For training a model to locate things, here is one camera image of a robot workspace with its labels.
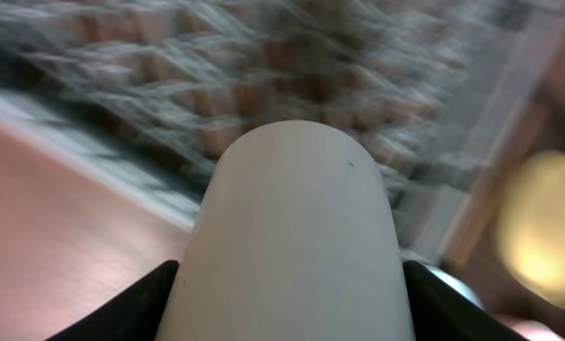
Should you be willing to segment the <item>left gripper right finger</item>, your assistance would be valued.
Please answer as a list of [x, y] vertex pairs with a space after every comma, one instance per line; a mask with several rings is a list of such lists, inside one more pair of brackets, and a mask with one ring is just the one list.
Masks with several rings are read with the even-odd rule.
[[417, 341], [526, 341], [415, 260], [403, 262]]

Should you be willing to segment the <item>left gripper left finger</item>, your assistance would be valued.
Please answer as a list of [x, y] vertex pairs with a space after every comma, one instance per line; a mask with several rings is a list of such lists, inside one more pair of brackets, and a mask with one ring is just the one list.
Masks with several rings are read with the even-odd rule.
[[47, 341], [154, 341], [177, 260], [167, 260], [96, 311]]

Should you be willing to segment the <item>white cup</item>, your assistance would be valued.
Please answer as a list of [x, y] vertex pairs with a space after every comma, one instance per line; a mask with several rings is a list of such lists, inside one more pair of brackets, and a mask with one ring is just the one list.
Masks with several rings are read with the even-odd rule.
[[289, 120], [219, 159], [160, 340], [411, 340], [392, 211], [352, 137]]

